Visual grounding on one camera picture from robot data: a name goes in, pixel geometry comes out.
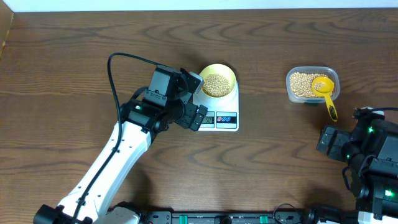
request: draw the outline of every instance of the green tape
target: green tape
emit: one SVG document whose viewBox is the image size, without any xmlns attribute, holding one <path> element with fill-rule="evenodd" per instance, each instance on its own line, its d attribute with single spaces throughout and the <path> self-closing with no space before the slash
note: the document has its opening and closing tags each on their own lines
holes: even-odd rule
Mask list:
<svg viewBox="0 0 398 224">
<path fill-rule="evenodd" d="M 266 224 L 266 223 L 268 223 L 268 216 L 260 216 L 260 224 Z"/>
<path fill-rule="evenodd" d="M 180 224 L 188 224 L 188 216 L 180 215 Z"/>
</svg>

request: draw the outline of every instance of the clear container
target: clear container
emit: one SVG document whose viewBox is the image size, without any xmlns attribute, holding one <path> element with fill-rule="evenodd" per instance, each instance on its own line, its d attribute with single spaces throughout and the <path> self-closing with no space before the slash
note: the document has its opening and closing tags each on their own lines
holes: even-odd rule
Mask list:
<svg viewBox="0 0 398 224">
<path fill-rule="evenodd" d="M 291 71 L 286 76 L 286 89 L 287 89 L 287 94 L 288 94 L 291 102 L 294 102 L 294 103 L 324 103 L 325 102 L 325 99 L 323 97 L 307 98 L 307 97 L 296 96 L 292 91 L 292 87 L 290 86 L 290 77 L 295 72 L 306 73 L 306 74 L 318 73 L 318 74 L 326 75 L 328 78 L 330 78 L 333 81 L 333 83 L 335 83 L 335 88 L 332 91 L 331 99 L 335 100 L 337 98 L 337 96 L 340 94 L 340 83 L 338 81 L 338 75 L 333 69 L 328 68 L 328 67 L 318 67 L 318 66 L 301 66 L 301 67 L 295 67 L 295 68 L 291 69 Z"/>
</svg>

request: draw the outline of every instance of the white wall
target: white wall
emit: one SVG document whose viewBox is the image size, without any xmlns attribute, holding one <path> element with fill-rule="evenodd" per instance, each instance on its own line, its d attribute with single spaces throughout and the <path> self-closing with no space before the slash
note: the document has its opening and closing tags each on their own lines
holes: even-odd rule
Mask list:
<svg viewBox="0 0 398 224">
<path fill-rule="evenodd" d="M 4 0 L 14 12 L 398 7 L 398 0 Z"/>
</svg>

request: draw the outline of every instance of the scale control panel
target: scale control panel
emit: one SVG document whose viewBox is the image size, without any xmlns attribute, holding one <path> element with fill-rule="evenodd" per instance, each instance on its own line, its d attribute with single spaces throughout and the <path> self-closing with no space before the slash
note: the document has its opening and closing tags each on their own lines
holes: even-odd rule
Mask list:
<svg viewBox="0 0 398 224">
<path fill-rule="evenodd" d="M 200 128 L 237 129 L 237 112 L 208 111 Z"/>
</svg>

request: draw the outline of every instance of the wooden surface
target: wooden surface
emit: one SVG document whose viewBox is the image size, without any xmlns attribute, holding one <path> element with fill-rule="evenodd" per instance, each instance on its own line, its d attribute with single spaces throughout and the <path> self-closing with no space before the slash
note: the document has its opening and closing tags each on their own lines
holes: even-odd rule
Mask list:
<svg viewBox="0 0 398 224">
<path fill-rule="evenodd" d="M 0 58 L 3 47 L 6 44 L 8 31 L 11 26 L 14 13 L 8 8 L 3 0 L 0 0 Z"/>
<path fill-rule="evenodd" d="M 239 82 L 236 133 L 173 125 L 133 167 L 114 203 L 174 210 L 273 210 L 321 202 L 354 209 L 345 164 L 316 151 L 325 105 L 291 103 L 296 66 L 336 70 L 341 128 L 353 109 L 398 106 L 398 9 L 16 14 L 0 63 L 0 222 L 29 223 L 101 152 L 116 122 L 106 73 L 123 51 L 200 72 L 225 63 Z M 115 58 L 120 102 L 153 66 Z M 398 114 L 387 112 L 398 122 Z"/>
</svg>

